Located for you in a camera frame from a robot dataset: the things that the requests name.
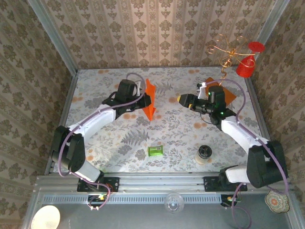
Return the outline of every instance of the small spool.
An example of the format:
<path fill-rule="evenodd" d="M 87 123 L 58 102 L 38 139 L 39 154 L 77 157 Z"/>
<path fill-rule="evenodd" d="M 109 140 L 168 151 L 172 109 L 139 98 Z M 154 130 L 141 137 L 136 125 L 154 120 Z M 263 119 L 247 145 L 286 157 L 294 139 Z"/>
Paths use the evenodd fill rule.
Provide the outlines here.
<path fill-rule="evenodd" d="M 195 156 L 195 160 L 198 164 L 204 165 L 211 155 L 212 149 L 207 145 L 203 145 L 199 147 L 198 153 Z"/>

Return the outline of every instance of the clear plastic cup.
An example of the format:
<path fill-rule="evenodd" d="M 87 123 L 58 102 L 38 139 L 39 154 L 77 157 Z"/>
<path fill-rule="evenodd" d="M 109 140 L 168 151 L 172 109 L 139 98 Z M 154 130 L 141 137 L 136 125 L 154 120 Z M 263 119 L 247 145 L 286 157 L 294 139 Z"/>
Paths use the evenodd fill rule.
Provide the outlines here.
<path fill-rule="evenodd" d="M 171 213 L 180 212 L 184 208 L 183 197 L 176 192 L 170 193 L 165 198 L 164 206 L 168 212 Z"/>

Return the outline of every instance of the orange object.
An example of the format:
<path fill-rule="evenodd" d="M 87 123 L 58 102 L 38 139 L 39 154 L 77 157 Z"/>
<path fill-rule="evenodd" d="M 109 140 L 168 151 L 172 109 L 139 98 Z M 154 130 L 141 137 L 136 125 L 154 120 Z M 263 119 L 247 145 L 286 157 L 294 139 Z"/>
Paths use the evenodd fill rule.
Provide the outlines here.
<path fill-rule="evenodd" d="M 206 82 L 211 82 L 213 81 L 214 79 L 209 77 L 206 79 Z M 216 85 L 219 85 L 219 83 L 215 82 L 215 83 L 212 83 L 212 84 L 209 84 L 207 85 L 207 87 L 205 88 L 205 94 L 206 96 L 208 96 L 208 93 L 209 93 L 209 87 L 210 86 L 216 86 Z M 223 87 L 224 89 L 224 97 L 225 97 L 225 104 L 228 106 L 235 98 L 236 98 L 236 95 L 234 95 L 232 92 L 230 92 L 228 89 L 226 89 L 225 87 Z"/>
<path fill-rule="evenodd" d="M 242 60 L 242 63 L 240 63 L 236 69 L 236 73 L 243 77 L 243 78 L 249 78 L 255 69 L 255 59 L 253 56 L 247 56 Z"/>
<path fill-rule="evenodd" d="M 154 98 L 155 98 L 155 92 L 156 92 L 156 86 L 152 85 L 149 82 L 149 79 L 146 79 L 146 94 L 148 94 L 151 97 L 151 104 L 148 107 L 143 108 L 144 113 L 148 117 L 149 121 L 153 120 L 153 113 L 156 111 L 156 108 L 154 107 Z"/>

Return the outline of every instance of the decorative plate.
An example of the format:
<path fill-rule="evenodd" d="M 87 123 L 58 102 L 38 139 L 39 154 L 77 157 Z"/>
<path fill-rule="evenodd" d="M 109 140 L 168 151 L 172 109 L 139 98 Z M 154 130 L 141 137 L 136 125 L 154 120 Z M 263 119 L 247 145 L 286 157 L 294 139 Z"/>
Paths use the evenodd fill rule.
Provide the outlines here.
<path fill-rule="evenodd" d="M 272 190 L 265 196 L 265 202 L 271 211 L 282 213 L 289 211 L 288 197 L 284 194 L 278 194 Z"/>

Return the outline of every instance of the table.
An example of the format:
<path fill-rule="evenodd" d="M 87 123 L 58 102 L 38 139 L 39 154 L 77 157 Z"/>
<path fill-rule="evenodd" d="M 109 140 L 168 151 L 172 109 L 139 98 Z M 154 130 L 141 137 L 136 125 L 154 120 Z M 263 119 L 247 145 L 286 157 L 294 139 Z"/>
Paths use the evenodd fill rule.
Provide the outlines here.
<path fill-rule="evenodd" d="M 205 123 L 199 113 L 182 107 L 176 100 L 181 94 L 198 94 L 196 84 L 221 77 L 220 67 L 135 68 L 79 70 L 77 86 L 70 106 L 67 126 L 93 112 L 126 77 L 135 72 L 156 86 L 154 120 L 143 110 L 127 113 L 97 132 L 85 146 L 86 158 L 103 172 L 212 172 L 247 162 L 246 152 L 228 135 Z M 246 92 L 246 105 L 240 119 L 260 134 L 250 95 L 243 78 L 228 69 L 229 79 Z M 228 108 L 237 112 L 243 102 L 235 84 L 224 82 L 237 96 Z M 209 121 L 208 115 L 203 118 Z M 163 156 L 148 157 L 149 146 L 163 145 Z M 201 145 L 213 154 L 204 165 L 195 161 Z"/>

